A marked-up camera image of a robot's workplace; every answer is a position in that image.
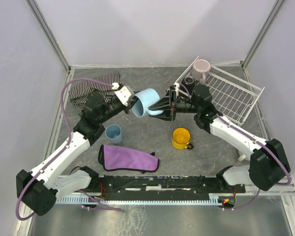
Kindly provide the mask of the white speckled mug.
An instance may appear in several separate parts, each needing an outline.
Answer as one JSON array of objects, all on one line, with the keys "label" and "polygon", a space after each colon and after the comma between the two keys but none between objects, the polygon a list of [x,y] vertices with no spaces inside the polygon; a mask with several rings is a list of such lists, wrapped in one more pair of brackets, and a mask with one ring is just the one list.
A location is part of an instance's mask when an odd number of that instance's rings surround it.
[{"label": "white speckled mug", "polygon": [[248,158],[246,157],[246,155],[245,154],[243,154],[243,153],[239,153],[239,158],[238,158],[238,161],[239,162],[242,162],[242,161],[244,161],[244,160],[248,160]]}]

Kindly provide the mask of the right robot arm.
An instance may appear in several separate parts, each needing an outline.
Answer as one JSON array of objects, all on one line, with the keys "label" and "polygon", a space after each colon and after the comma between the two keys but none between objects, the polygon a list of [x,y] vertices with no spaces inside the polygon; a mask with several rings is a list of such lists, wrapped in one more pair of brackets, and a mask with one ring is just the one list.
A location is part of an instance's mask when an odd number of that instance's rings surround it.
[{"label": "right robot arm", "polygon": [[173,121],[177,113],[194,113],[196,125],[219,137],[240,151],[249,164],[227,167],[222,177],[228,185],[253,184],[263,191],[274,185],[289,185],[292,182],[291,168],[282,143],[277,139],[257,137],[232,123],[212,103],[212,95],[205,85],[195,85],[189,98],[180,98],[174,87],[149,107],[161,111],[157,118]]}]

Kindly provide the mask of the purple cloth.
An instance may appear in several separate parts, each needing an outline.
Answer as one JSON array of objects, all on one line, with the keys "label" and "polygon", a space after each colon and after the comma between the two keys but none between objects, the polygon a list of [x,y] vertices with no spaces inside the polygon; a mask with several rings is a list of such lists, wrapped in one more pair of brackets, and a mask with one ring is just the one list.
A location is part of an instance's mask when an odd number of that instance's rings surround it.
[{"label": "purple cloth", "polygon": [[160,165],[160,160],[152,154],[110,145],[101,145],[98,162],[105,171],[131,170],[144,173],[156,172]]}]

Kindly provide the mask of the pink mug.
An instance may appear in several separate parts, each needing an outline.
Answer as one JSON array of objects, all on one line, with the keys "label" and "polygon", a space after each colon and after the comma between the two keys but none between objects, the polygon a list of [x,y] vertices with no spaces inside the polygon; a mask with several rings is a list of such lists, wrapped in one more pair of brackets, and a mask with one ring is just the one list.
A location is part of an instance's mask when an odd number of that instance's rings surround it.
[{"label": "pink mug", "polygon": [[210,70],[211,65],[207,60],[197,59],[192,65],[191,76],[201,84],[204,84]]}]

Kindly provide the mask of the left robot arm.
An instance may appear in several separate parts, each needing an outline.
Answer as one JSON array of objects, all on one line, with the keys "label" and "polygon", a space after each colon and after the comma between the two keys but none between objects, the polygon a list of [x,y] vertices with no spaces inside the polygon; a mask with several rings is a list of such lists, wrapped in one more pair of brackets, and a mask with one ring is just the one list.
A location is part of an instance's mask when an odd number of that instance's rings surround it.
[{"label": "left robot arm", "polygon": [[56,180],[66,167],[92,146],[104,133],[103,123],[124,111],[128,113],[134,93],[115,91],[108,102],[94,93],[87,97],[80,121],[69,132],[68,139],[41,164],[16,175],[17,204],[24,203],[34,214],[46,214],[60,198]]}]

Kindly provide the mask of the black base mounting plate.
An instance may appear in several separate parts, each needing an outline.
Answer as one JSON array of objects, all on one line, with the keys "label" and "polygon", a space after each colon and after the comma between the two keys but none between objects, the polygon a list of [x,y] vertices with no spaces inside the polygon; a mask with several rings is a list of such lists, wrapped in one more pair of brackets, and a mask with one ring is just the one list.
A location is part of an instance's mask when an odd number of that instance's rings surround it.
[{"label": "black base mounting plate", "polygon": [[221,177],[205,176],[102,176],[83,189],[104,194],[108,201],[208,200],[209,194],[245,193],[245,186],[228,185]]}]

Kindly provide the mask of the yellow mug black handle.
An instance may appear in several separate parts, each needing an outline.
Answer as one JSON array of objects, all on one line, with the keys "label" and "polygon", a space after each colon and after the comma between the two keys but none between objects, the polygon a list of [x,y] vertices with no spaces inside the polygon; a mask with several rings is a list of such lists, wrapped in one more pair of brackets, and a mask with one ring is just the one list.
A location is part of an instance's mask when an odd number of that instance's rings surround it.
[{"label": "yellow mug black handle", "polygon": [[172,132],[172,146],[175,149],[192,150],[194,148],[194,145],[190,143],[190,139],[191,139],[191,134],[185,128],[179,127]]}]

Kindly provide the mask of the small blue tumbler cup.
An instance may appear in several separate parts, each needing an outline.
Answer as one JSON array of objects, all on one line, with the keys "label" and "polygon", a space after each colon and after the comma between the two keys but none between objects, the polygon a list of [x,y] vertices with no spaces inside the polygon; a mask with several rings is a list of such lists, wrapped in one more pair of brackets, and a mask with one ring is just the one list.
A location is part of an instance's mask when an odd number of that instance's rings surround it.
[{"label": "small blue tumbler cup", "polygon": [[105,135],[109,141],[115,145],[122,142],[122,130],[120,126],[116,124],[109,125],[105,130]]}]

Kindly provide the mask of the black cup white interior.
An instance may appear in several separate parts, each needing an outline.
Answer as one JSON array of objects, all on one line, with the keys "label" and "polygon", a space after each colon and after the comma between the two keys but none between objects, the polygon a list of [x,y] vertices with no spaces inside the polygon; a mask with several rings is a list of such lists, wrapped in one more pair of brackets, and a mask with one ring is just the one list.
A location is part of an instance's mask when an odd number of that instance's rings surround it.
[{"label": "black cup white interior", "polygon": [[191,94],[195,86],[195,80],[193,77],[187,76],[182,80],[182,84],[187,88],[187,90]]}]

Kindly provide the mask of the striped cloth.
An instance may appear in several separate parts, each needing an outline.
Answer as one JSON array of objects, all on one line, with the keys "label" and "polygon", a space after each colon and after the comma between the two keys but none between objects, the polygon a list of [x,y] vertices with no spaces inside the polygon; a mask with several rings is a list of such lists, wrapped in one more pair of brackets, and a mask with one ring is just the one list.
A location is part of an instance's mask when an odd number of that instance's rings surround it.
[{"label": "striped cloth", "polygon": [[[117,71],[94,77],[93,80],[110,85],[113,83],[121,83],[121,79]],[[93,93],[98,93],[103,96],[105,102],[110,101],[113,95],[111,88],[91,81],[81,81],[70,89],[69,100],[75,112],[79,116],[83,113],[87,97]]]}]

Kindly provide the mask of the white wire dish rack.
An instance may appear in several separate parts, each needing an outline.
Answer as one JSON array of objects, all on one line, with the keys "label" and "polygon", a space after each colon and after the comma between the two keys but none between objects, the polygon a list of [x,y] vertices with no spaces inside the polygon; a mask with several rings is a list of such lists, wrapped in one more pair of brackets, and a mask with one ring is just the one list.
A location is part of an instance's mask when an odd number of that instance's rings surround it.
[{"label": "white wire dish rack", "polygon": [[238,63],[211,65],[205,85],[216,109],[238,126],[246,122],[265,89],[252,84]]}]

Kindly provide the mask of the light blue mug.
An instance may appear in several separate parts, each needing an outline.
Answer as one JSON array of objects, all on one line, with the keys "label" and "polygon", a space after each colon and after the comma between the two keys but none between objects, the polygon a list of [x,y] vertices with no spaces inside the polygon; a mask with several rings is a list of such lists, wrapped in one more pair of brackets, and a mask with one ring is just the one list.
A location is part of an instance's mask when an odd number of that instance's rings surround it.
[{"label": "light blue mug", "polygon": [[145,116],[157,116],[163,113],[163,110],[152,111],[150,106],[156,104],[160,100],[158,92],[152,88],[147,88],[138,93],[135,93],[135,97],[138,99],[132,107],[133,114],[142,118]]}]

